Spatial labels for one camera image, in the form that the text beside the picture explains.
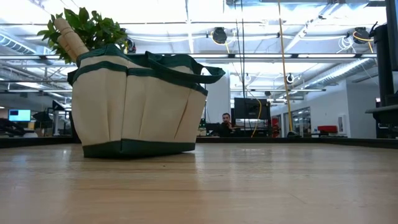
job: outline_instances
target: blue screen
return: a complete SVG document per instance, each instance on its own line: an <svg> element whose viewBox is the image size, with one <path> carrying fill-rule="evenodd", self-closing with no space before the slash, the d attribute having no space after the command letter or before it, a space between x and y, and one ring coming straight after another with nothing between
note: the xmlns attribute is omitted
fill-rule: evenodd
<svg viewBox="0 0 398 224"><path fill-rule="evenodd" d="M30 110L9 110L8 120L10 121L30 121Z"/></svg>

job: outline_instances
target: white wall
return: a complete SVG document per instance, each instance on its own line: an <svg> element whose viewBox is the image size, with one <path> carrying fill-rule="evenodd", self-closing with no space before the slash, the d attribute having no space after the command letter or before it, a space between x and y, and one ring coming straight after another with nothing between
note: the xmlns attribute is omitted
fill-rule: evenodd
<svg viewBox="0 0 398 224"><path fill-rule="evenodd" d="M221 123L223 113L231 113L228 72L216 83L207 84L206 89L209 91L206 102L206 122Z"/></svg>
<svg viewBox="0 0 398 224"><path fill-rule="evenodd" d="M372 83L347 84L349 124L352 138L376 138L376 120L365 111L376 107L379 87Z"/></svg>
<svg viewBox="0 0 398 224"><path fill-rule="evenodd" d="M323 125L338 126L338 117L345 115L346 135L351 137L345 80L339 82L337 86L327 86L324 92L309 93L302 101L292 101L290 102L290 107L292 111L310 107L312 131L314 128ZM271 108L271 116L282 114L283 117L284 113L287 113L287 105L273 106Z"/></svg>

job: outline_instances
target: wooden table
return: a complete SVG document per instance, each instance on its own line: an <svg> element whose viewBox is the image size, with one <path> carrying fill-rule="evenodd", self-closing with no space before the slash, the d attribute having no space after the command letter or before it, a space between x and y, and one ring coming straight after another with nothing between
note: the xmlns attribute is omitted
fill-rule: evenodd
<svg viewBox="0 0 398 224"><path fill-rule="evenodd" d="M0 149L0 223L397 223L398 150L199 144L84 159L79 145Z"/></svg>

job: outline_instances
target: green leafy plant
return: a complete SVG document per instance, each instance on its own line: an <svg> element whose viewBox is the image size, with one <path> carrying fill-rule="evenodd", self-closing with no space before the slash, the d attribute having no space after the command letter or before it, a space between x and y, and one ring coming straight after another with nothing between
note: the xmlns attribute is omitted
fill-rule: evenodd
<svg viewBox="0 0 398 224"><path fill-rule="evenodd" d="M91 12L92 17L86 8L80 8L79 14L72 10L65 9L63 13L51 15L51 20L47 24L47 30L41 30L37 35L44 35L42 40L48 39L48 45L60 55L60 59L65 63L72 63L67 52L59 45L58 37L61 35L54 26L57 18L65 16L71 28L80 36L88 50L100 48L106 44L117 44L120 49L127 46L127 34L125 29L121 29L117 22L110 18L102 18L96 11Z"/></svg>

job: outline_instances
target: wooden handle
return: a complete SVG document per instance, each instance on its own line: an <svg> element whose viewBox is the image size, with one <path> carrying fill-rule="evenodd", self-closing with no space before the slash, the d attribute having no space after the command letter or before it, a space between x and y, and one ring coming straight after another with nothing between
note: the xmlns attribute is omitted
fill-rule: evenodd
<svg viewBox="0 0 398 224"><path fill-rule="evenodd" d="M61 47L68 53L69 57L72 59L73 62L76 62L77 56L73 52L73 50L70 48L68 45L68 42L65 40L63 35L58 37L58 43L61 45Z"/></svg>
<svg viewBox="0 0 398 224"><path fill-rule="evenodd" d="M68 52L74 62L76 62L79 55L88 52L86 45L70 27L68 21L58 18L54 21L54 25L61 32L61 38L58 38L58 42Z"/></svg>

